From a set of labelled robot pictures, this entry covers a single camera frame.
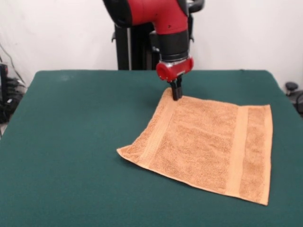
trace terry cloth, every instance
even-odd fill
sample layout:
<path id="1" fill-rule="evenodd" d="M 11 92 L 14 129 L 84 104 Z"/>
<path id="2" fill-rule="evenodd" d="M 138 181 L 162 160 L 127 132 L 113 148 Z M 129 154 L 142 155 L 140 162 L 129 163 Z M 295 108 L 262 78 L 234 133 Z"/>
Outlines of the terry cloth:
<path id="1" fill-rule="evenodd" d="M 268 205 L 272 113 L 166 89 L 147 128 L 117 151 L 163 176 L 206 191 Z"/>

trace towel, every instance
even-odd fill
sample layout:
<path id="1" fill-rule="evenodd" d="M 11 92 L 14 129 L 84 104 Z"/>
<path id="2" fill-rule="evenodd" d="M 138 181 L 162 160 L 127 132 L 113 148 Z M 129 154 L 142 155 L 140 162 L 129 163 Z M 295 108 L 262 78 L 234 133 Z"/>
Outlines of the towel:
<path id="1" fill-rule="evenodd" d="M 166 89 L 147 128 L 124 159 L 190 186 L 268 205 L 272 113 L 270 105 L 238 106 Z"/>

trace green table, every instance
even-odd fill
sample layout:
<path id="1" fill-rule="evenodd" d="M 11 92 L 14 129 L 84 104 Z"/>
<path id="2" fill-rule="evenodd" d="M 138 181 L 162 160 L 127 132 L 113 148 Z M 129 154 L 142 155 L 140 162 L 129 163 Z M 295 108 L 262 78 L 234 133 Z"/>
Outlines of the green table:
<path id="1" fill-rule="evenodd" d="M 303 122 L 266 71 L 193 71 L 184 94 L 271 104 L 267 207 L 141 169 L 116 148 L 144 130 L 168 84 L 152 71 L 37 73 L 0 141 L 1 227 L 301 226 Z"/>

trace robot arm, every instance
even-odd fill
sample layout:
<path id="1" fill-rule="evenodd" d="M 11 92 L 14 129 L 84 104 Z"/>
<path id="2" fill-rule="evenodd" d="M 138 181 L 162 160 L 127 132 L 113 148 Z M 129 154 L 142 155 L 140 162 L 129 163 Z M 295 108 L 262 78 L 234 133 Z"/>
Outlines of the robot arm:
<path id="1" fill-rule="evenodd" d="M 189 55 L 187 1 L 103 1 L 112 20 L 119 27 L 132 27 L 148 22 L 154 24 L 160 46 L 160 62 L 156 69 L 158 76 L 171 84 L 174 100 L 181 98 L 181 76 L 190 72 L 194 65 Z"/>

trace cable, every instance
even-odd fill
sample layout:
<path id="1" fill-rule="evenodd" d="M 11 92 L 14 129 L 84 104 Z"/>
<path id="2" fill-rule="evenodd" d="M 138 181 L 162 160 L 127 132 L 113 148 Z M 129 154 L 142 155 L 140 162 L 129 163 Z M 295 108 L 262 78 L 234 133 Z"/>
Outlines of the cable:
<path id="1" fill-rule="evenodd" d="M 11 66 L 13 68 L 13 70 L 15 71 L 15 73 L 17 74 L 17 76 L 19 77 L 19 79 L 22 81 L 23 84 L 25 84 L 24 80 L 22 79 L 22 77 L 20 76 L 20 74 L 17 72 L 16 68 L 15 68 L 15 65 L 14 65 L 14 62 L 13 62 L 13 59 L 12 57 L 10 56 L 9 53 L 7 53 L 7 51 L 4 49 L 4 47 L 2 46 L 2 44 L 0 43 L 0 48 L 3 50 L 3 52 L 9 57 L 10 59 L 10 63 L 11 63 Z"/>

